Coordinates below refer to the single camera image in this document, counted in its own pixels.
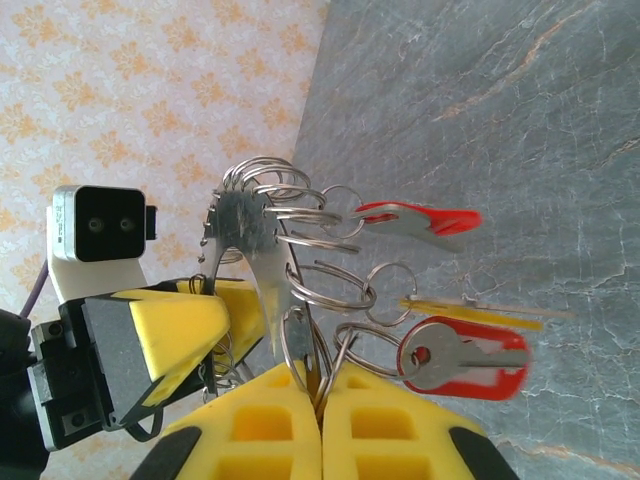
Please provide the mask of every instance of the bunch of keys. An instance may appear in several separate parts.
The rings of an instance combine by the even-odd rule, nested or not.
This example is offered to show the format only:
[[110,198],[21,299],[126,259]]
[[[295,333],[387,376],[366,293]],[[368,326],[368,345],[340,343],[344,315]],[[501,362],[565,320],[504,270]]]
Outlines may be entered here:
[[446,317],[415,325],[397,356],[398,371],[408,377],[404,383],[414,392],[494,401],[521,390],[529,363],[530,351],[521,335]]

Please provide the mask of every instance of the silver key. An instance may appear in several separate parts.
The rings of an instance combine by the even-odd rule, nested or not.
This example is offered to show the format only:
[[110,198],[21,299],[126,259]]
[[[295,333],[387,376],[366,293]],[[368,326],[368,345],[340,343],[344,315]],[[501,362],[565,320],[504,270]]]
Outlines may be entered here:
[[474,342],[462,342],[444,323],[427,323],[411,332],[400,352],[402,371],[415,372],[420,354],[426,358],[418,359],[420,368],[410,382],[421,390],[438,388],[471,368],[520,369],[529,362],[525,350],[484,353]]

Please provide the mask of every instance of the marble surface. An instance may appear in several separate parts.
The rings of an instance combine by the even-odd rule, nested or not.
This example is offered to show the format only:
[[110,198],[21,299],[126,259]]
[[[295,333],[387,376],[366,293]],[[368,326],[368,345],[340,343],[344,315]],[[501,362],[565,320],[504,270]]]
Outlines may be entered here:
[[[437,399],[522,479],[640,478],[638,45],[637,0],[334,0],[328,14],[294,163],[316,186],[485,224],[455,256],[364,233],[358,256],[322,257],[361,275],[404,260],[423,294],[577,313],[528,335],[536,362],[513,400]],[[327,333],[339,321],[315,316]]]

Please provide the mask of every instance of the camera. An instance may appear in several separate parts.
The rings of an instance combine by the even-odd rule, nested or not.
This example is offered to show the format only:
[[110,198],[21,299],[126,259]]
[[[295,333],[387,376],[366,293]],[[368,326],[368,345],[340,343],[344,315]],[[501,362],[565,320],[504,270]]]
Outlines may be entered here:
[[52,210],[53,255],[60,260],[91,263],[144,254],[148,208],[140,190],[62,186],[53,194]]

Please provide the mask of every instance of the floral wallpaper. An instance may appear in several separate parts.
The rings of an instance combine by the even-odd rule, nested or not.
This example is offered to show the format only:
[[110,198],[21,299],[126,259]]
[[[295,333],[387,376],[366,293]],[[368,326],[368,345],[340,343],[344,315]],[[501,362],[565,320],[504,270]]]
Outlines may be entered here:
[[[210,190],[226,168],[292,156],[327,8],[0,2],[0,308],[19,311],[33,285],[60,184],[142,189],[159,207],[159,239],[142,258],[149,281],[195,273]],[[31,318],[53,320],[56,307],[47,283]],[[198,402],[171,407],[168,420]],[[96,435],[52,454],[43,478],[128,478],[149,447]]]

